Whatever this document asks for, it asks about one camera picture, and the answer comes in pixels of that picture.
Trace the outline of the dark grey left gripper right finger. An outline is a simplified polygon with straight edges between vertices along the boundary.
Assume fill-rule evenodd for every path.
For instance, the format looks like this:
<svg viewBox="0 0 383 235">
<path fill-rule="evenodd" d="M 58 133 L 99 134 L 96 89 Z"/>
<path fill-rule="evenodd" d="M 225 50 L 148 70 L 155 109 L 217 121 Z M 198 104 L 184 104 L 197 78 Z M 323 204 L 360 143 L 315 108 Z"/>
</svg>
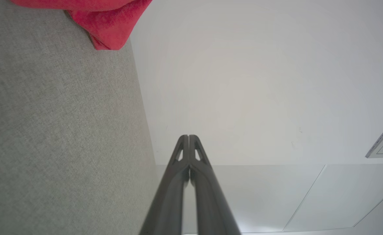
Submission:
<svg viewBox="0 0 383 235">
<path fill-rule="evenodd" d="M 196 195 L 199 235 L 240 235 L 241 232 L 196 135 L 190 135 L 190 177 Z"/>
</svg>

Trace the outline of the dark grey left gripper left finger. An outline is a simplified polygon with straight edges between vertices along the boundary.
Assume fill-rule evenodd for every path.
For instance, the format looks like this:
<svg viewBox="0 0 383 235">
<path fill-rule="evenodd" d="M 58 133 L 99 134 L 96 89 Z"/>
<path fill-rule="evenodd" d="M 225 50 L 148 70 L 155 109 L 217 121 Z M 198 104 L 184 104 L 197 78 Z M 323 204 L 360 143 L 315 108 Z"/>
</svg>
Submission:
<svg viewBox="0 0 383 235">
<path fill-rule="evenodd" d="M 182 234 L 183 193 L 190 180 L 189 149 L 190 137 L 180 136 L 139 234 Z"/>
</svg>

